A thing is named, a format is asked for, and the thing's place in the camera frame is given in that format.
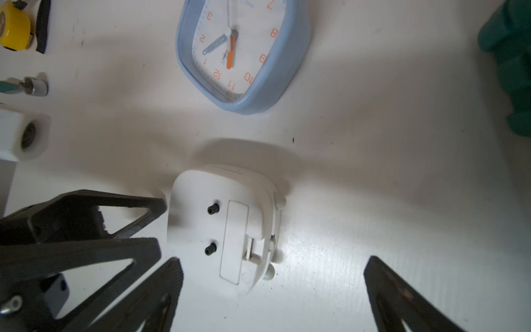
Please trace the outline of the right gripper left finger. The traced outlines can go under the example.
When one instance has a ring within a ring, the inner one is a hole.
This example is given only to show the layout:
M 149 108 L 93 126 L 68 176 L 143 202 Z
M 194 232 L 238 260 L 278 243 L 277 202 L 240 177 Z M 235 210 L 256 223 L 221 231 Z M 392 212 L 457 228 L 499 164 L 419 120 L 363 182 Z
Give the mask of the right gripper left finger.
M 170 331 L 183 280 L 180 260 L 167 260 L 87 330 Z

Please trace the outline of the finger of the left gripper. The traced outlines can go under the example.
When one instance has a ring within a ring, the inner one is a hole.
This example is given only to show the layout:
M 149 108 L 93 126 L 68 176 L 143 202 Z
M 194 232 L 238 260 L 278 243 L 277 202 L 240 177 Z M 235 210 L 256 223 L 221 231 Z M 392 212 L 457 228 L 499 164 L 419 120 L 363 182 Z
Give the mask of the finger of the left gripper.
M 142 208 L 146 213 L 108 232 L 100 207 Z M 2 245 L 128 239 L 167 211 L 164 199 L 77 190 L 24 207 L 1 219 Z
M 1 306 L 19 307 L 1 315 L 2 331 L 83 331 L 117 296 L 161 258 L 155 238 L 101 239 L 1 247 Z M 55 319 L 41 292 L 43 280 L 64 271 L 130 260 L 104 286 L 61 319 Z

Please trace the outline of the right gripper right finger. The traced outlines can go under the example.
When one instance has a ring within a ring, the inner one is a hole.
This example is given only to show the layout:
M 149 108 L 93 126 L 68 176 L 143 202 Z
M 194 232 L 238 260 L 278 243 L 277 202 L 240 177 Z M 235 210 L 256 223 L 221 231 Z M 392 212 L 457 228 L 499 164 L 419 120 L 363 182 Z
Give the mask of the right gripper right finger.
M 462 331 L 379 257 L 364 270 L 366 290 L 379 331 Z

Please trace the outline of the light blue alarm clock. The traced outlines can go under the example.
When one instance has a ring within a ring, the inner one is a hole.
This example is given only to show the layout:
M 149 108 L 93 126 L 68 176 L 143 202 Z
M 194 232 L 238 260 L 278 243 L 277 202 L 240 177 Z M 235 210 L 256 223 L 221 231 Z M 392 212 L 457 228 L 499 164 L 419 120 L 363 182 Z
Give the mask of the light blue alarm clock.
M 185 1 L 175 49 L 208 100 L 249 116 L 278 101 L 310 42 L 306 1 Z

